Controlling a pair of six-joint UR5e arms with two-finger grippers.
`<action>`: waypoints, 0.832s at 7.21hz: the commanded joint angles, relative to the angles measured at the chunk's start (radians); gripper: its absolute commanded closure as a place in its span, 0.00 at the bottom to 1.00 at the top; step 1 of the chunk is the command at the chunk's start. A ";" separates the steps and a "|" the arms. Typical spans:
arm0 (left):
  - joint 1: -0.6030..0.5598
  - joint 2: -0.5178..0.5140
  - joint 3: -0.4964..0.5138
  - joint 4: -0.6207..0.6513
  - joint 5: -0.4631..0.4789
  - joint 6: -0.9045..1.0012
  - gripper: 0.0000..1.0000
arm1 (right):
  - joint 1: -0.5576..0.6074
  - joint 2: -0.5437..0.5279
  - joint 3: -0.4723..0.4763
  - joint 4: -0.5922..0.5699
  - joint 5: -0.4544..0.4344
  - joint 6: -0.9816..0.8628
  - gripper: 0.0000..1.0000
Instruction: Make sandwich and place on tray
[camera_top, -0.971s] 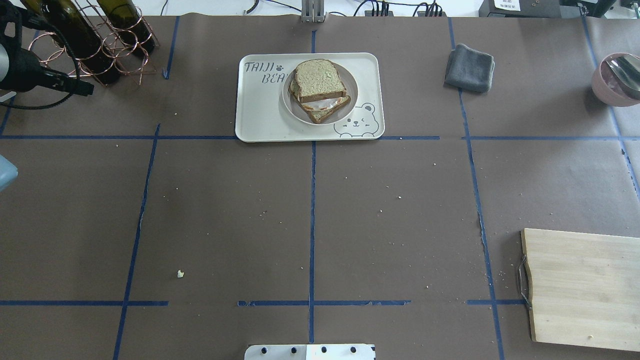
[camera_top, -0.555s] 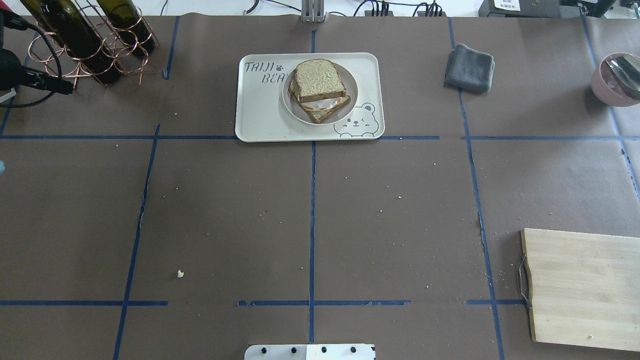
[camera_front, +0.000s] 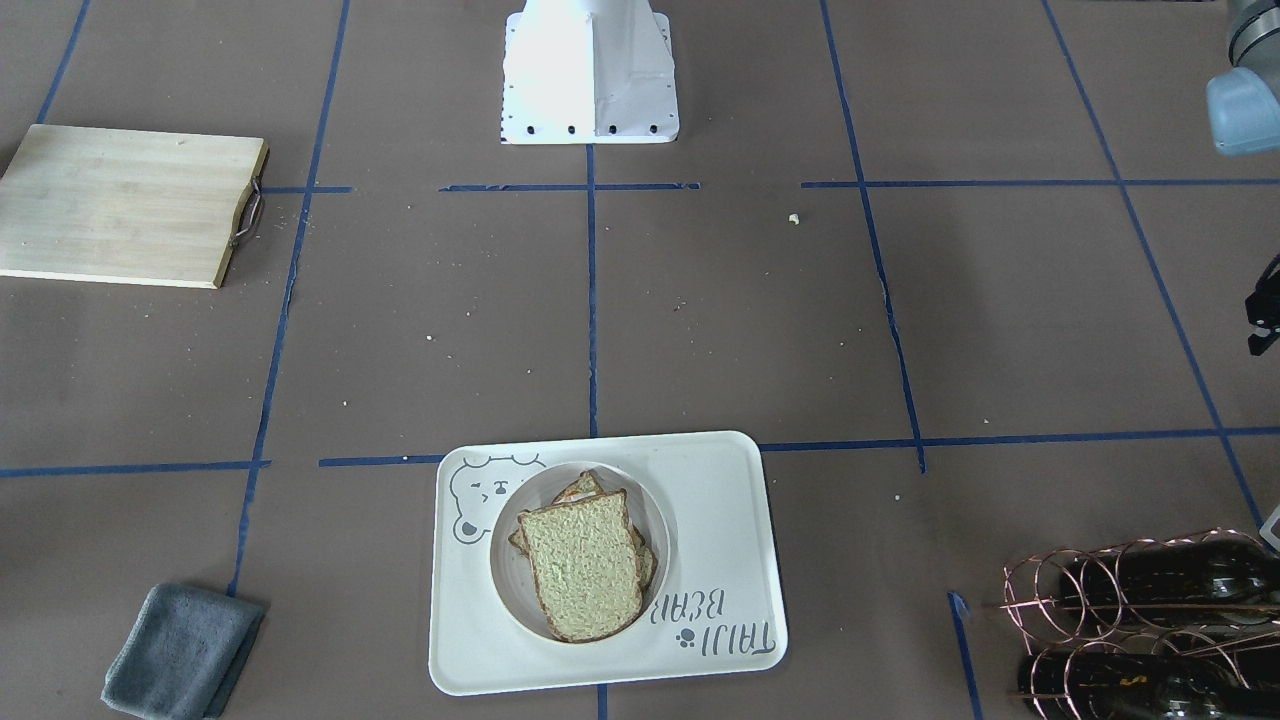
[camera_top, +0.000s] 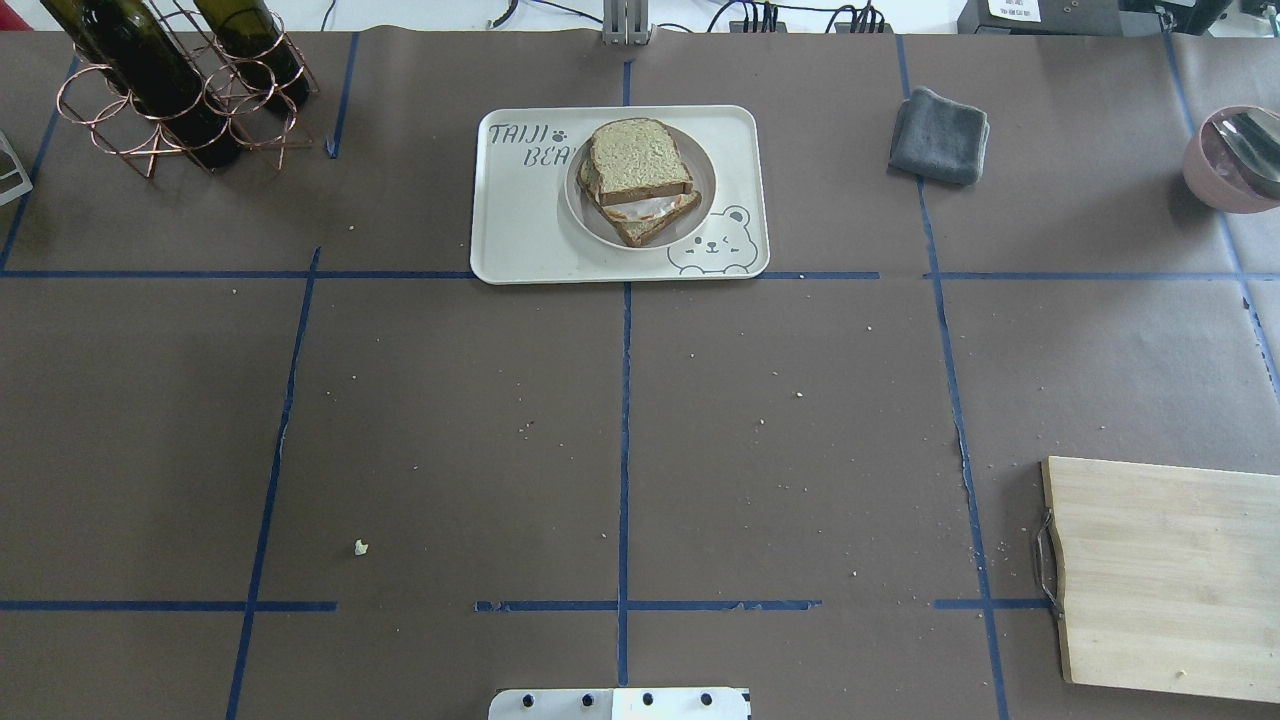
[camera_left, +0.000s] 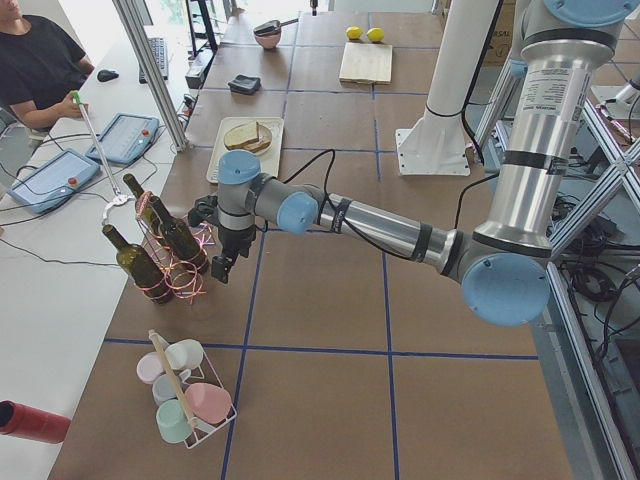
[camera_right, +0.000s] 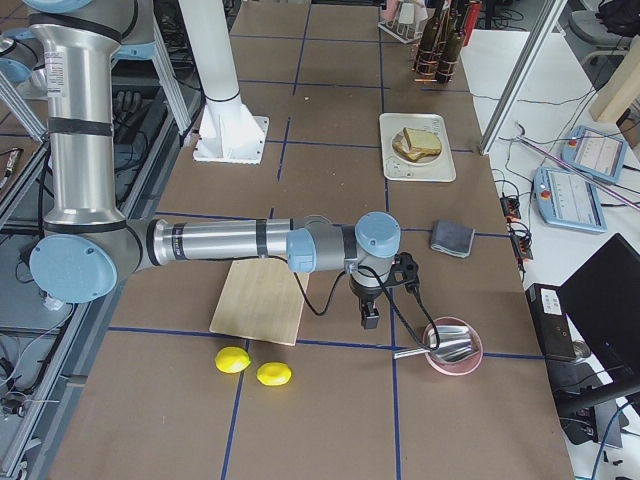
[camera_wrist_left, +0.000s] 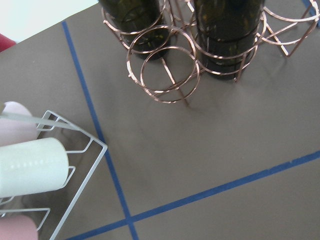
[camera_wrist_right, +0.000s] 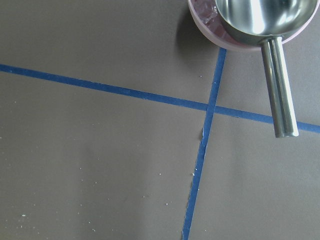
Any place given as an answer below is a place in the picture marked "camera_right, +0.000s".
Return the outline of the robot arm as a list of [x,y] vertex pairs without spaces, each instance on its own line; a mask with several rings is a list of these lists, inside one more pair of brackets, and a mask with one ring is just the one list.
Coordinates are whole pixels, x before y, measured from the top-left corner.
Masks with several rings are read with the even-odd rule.
[[389,214],[355,225],[320,216],[169,224],[130,220],[115,191],[111,61],[151,24],[141,1],[33,1],[29,23],[42,43],[47,80],[53,208],[31,252],[36,284],[67,303],[110,293],[133,273],[172,261],[279,258],[296,273],[349,275],[364,328],[377,297],[400,282],[407,257]]

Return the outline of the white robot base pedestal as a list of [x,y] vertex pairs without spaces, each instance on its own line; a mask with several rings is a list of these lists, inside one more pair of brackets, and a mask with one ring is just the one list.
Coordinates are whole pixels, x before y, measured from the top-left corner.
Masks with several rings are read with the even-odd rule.
[[206,105],[193,158],[258,164],[269,126],[244,105],[221,1],[179,3]]

